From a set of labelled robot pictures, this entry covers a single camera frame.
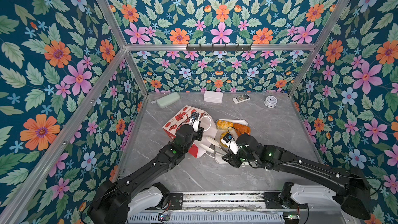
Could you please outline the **red white paper bag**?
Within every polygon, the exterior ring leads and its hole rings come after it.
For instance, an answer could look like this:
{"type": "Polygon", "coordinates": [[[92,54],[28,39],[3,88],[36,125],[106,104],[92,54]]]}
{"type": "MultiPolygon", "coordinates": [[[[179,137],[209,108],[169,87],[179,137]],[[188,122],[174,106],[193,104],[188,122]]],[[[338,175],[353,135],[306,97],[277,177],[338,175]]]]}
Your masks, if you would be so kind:
{"type": "Polygon", "coordinates": [[[212,145],[207,139],[214,139],[217,134],[216,123],[210,114],[189,105],[177,112],[162,129],[195,158],[206,153],[206,149],[212,145]]]}

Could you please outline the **yellow green fake bread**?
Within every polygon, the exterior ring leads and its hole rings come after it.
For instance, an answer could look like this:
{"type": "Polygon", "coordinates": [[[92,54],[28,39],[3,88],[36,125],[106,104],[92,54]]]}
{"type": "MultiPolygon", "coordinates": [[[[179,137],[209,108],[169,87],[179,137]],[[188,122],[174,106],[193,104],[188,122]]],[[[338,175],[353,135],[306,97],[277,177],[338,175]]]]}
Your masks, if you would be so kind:
{"type": "Polygon", "coordinates": [[[231,140],[232,140],[232,136],[229,132],[224,132],[220,136],[220,144],[221,144],[221,146],[223,146],[225,148],[230,147],[231,140]]]}

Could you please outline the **orange fake croissant bread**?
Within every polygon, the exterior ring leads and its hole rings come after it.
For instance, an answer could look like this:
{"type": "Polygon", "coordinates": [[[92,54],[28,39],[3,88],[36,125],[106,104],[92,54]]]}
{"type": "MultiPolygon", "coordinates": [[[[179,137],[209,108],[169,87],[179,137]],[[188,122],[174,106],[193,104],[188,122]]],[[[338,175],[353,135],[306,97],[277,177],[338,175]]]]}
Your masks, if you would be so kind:
{"type": "Polygon", "coordinates": [[[242,134],[247,134],[247,135],[251,134],[251,128],[247,125],[234,123],[233,128],[238,136],[241,136],[242,134]]]}

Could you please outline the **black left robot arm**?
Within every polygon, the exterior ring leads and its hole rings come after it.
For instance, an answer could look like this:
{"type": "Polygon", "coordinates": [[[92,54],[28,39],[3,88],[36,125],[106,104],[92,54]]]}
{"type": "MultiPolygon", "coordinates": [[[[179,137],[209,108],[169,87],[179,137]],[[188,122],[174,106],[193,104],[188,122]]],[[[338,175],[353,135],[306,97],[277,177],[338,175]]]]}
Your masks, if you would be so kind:
{"type": "Polygon", "coordinates": [[[200,141],[204,128],[183,124],[175,138],[168,142],[146,165],[114,182],[107,180],[96,191],[87,215],[95,224],[124,224],[133,215],[151,207],[164,207],[170,191],[162,184],[146,186],[170,171],[185,158],[194,141],[200,141]]]}

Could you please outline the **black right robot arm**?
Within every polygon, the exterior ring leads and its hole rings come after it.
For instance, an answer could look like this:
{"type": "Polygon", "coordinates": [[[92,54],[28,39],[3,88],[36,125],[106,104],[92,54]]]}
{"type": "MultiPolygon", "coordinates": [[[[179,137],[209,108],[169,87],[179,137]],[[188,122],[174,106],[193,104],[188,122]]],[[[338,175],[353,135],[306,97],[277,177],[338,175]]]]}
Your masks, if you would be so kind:
{"type": "Polygon", "coordinates": [[[329,167],[304,159],[275,145],[262,145],[247,133],[237,139],[227,133],[220,142],[209,141],[224,150],[223,161],[234,168],[246,162],[254,169],[275,170],[303,177],[335,192],[332,199],[343,212],[361,220],[369,220],[370,184],[360,168],[329,167]]]}

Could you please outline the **white rectangular tray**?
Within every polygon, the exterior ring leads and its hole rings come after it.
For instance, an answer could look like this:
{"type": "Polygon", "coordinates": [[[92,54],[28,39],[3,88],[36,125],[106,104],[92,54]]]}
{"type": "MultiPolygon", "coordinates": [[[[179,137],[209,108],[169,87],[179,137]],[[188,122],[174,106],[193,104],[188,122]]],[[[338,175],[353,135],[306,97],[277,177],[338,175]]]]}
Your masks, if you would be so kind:
{"type": "MultiPolygon", "coordinates": [[[[241,125],[249,126],[248,122],[245,121],[245,120],[242,120],[242,119],[218,119],[216,121],[216,124],[218,123],[218,121],[226,121],[226,122],[238,123],[238,124],[241,124],[241,125]]],[[[217,133],[216,133],[216,136],[215,136],[215,140],[219,143],[221,148],[219,148],[219,147],[215,148],[215,161],[218,164],[227,165],[228,163],[222,160],[222,156],[224,154],[226,154],[224,152],[224,149],[229,151],[229,148],[232,148],[233,145],[236,145],[236,140],[238,138],[238,132],[235,129],[233,129],[233,128],[229,128],[229,131],[219,129],[218,127],[216,127],[216,128],[217,128],[217,133]],[[231,145],[229,145],[229,144],[226,145],[226,144],[224,144],[222,142],[222,138],[221,137],[224,136],[224,134],[232,136],[232,144],[231,145]]]]}

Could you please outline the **mint green case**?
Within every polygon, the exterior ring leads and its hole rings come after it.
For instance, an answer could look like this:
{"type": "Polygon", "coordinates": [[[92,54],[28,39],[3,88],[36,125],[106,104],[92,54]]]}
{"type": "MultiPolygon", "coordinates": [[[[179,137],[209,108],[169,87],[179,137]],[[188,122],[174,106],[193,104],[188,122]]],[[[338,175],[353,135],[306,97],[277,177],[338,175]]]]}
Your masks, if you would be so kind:
{"type": "Polygon", "coordinates": [[[164,109],[179,100],[180,100],[180,95],[177,92],[173,92],[173,93],[167,94],[166,96],[163,96],[157,100],[153,100],[151,103],[156,104],[161,109],[164,109]]]}

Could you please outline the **white plastic box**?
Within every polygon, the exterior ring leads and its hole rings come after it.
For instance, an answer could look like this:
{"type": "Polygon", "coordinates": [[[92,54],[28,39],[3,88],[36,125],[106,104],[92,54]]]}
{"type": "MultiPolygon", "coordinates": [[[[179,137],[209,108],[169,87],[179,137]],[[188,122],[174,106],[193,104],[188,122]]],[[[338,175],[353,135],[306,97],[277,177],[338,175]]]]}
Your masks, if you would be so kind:
{"type": "Polygon", "coordinates": [[[223,93],[216,91],[206,91],[204,93],[204,101],[209,103],[221,104],[223,100],[223,93]]]}

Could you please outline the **white remote control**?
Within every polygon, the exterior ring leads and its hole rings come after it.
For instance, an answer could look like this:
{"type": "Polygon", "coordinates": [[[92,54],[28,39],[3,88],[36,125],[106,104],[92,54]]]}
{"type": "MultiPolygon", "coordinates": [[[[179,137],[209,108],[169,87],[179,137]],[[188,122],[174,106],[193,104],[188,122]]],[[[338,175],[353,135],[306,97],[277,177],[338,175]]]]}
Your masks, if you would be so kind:
{"type": "Polygon", "coordinates": [[[250,96],[248,94],[243,94],[243,95],[233,98],[233,102],[235,104],[240,104],[240,103],[246,102],[248,100],[250,100],[250,96]]]}

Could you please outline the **white round clock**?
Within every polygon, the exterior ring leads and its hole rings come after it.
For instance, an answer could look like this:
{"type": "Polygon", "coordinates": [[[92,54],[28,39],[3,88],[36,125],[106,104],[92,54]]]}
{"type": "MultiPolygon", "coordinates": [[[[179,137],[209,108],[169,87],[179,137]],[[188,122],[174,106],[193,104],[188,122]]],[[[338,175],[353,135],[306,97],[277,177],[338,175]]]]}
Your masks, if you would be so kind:
{"type": "Polygon", "coordinates": [[[267,108],[274,108],[277,105],[278,99],[275,96],[269,95],[264,100],[264,105],[267,108]]]}

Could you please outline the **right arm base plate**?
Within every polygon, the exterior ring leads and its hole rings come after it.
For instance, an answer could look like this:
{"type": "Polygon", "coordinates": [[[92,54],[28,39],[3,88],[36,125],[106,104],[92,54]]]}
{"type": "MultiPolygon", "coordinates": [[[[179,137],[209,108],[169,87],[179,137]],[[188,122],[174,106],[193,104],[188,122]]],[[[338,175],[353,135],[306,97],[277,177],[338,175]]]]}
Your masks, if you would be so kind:
{"type": "Polygon", "coordinates": [[[308,209],[308,204],[298,204],[281,192],[265,192],[263,193],[263,199],[266,207],[269,209],[308,209]]]}

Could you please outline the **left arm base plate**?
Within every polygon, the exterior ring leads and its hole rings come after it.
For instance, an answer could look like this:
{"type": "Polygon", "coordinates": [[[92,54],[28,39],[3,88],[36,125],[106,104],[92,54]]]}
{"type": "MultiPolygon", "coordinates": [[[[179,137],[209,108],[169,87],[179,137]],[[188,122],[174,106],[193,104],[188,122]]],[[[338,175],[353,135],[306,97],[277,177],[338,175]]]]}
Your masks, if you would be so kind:
{"type": "Polygon", "coordinates": [[[162,210],[171,209],[171,210],[180,210],[183,206],[183,193],[170,193],[163,197],[162,199],[162,210]]]}

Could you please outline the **black hook rail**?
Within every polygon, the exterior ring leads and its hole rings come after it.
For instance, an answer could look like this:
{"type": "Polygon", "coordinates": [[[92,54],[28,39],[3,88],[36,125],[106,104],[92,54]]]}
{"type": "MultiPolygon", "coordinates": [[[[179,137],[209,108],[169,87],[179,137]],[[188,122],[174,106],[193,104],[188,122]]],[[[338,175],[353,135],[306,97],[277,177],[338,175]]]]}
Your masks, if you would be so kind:
{"type": "Polygon", "coordinates": [[[252,45],[241,45],[241,44],[206,44],[206,45],[186,45],[186,51],[226,51],[226,52],[237,52],[237,51],[250,51],[252,45]]]}

